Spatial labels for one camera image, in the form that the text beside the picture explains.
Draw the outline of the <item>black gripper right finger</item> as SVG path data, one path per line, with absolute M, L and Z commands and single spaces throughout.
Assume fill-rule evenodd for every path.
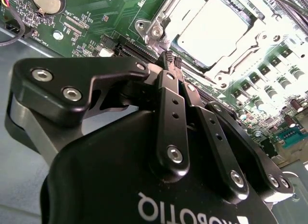
M 180 196 L 182 203 L 229 204 L 283 201 L 293 195 L 292 184 L 276 164 L 248 136 L 238 122 L 215 102 L 203 104 L 195 87 L 184 81 L 182 60 L 175 57 L 177 78 L 189 121 L 196 127 L 190 140 L 192 161 L 203 173 L 204 185 Z

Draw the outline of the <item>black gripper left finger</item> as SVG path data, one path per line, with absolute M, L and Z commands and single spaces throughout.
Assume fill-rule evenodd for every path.
M 182 178 L 190 160 L 181 66 L 171 51 L 152 64 L 132 56 L 19 60 L 8 103 L 11 136 L 52 163 L 81 138 L 83 120 L 135 105 L 154 116 L 149 129 L 154 171 L 165 179 Z

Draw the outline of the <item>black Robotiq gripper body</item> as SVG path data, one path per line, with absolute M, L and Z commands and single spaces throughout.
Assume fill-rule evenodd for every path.
M 149 167 L 153 114 L 136 111 L 65 146 L 41 190 L 44 224 L 273 224 L 274 215 L 250 190 L 225 202 L 196 131 L 188 130 L 191 165 L 176 183 Z

